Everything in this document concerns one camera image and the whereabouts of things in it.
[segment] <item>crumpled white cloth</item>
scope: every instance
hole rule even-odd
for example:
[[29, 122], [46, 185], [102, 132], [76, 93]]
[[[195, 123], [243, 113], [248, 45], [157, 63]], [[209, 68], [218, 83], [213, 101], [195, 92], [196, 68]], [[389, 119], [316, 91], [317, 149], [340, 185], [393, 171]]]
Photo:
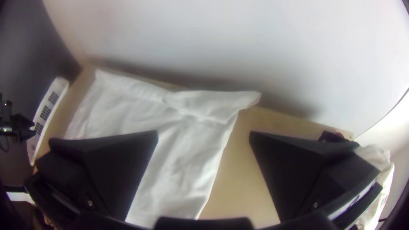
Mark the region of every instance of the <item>crumpled white cloth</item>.
[[364, 212], [355, 223], [358, 229], [373, 230], [376, 228], [379, 217], [385, 207], [386, 199], [388, 198], [392, 185], [395, 166], [391, 163], [390, 151], [382, 150], [376, 147], [376, 145], [358, 147], [355, 153], [380, 170], [380, 175], [376, 182], [383, 187], [382, 191], [369, 209]]
[[152, 228], [160, 216], [198, 218], [238, 111], [258, 103], [260, 94], [170, 92], [101, 70], [95, 78], [65, 138], [158, 131], [158, 144], [125, 221]]

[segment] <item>black cable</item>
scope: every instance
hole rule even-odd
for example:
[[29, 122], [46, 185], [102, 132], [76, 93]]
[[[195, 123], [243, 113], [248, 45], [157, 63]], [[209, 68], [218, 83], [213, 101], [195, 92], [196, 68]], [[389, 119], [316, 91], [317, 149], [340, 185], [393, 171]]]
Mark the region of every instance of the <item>black cable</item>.
[[3, 150], [4, 152], [8, 152], [8, 151], [9, 151], [9, 147], [10, 147], [10, 146], [9, 146], [9, 140], [7, 139], [6, 136], [4, 136], [4, 139], [6, 140], [6, 143], [7, 143], [7, 149], [4, 149], [2, 144], [0, 144], [0, 148], [1, 148], [1, 150]]

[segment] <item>wooden surface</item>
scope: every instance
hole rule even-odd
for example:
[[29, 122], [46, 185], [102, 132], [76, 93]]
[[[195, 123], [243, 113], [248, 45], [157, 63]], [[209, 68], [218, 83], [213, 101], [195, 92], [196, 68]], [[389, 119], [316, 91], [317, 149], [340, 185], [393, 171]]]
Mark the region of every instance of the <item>wooden surface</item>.
[[[45, 131], [43, 142], [40, 143], [38, 158], [49, 151], [48, 139], [50, 137], [62, 138], [65, 135], [79, 103], [94, 80], [94, 71], [94, 66], [86, 66], [69, 88]], [[150, 82], [173, 91], [184, 89], [164, 82], [109, 71]], [[317, 140], [321, 133], [326, 130], [340, 132], [350, 140], [353, 138], [350, 132], [256, 106], [240, 111], [223, 152], [209, 201], [204, 207], [200, 219], [248, 217], [255, 228], [280, 223], [264, 178], [248, 142], [251, 130], [264, 130], [278, 135], [311, 140]]]

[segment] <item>white backdrop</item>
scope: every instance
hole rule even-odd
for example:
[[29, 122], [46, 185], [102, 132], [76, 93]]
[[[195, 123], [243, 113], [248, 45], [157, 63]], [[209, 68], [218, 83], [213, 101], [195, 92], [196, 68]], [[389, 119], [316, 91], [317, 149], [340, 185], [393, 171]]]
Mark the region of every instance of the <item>white backdrop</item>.
[[89, 55], [258, 90], [355, 136], [409, 87], [401, 0], [44, 1]]

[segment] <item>white cloth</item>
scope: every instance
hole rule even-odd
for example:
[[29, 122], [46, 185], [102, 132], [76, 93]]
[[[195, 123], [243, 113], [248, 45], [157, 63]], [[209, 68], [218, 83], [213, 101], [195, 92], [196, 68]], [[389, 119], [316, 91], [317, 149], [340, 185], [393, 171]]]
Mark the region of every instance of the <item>white cloth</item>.
[[158, 144], [126, 222], [152, 228], [160, 216], [199, 217], [209, 199], [238, 111], [257, 92], [170, 92], [97, 70], [65, 138], [158, 131]]
[[355, 153], [380, 170], [380, 175], [376, 182], [383, 187], [382, 191], [369, 209], [364, 212], [355, 223], [358, 229], [373, 230], [376, 228], [379, 217], [385, 207], [386, 199], [388, 198], [392, 185], [392, 176], [395, 166], [391, 163], [391, 153], [389, 150], [382, 150], [375, 145], [359, 147], [355, 150]]

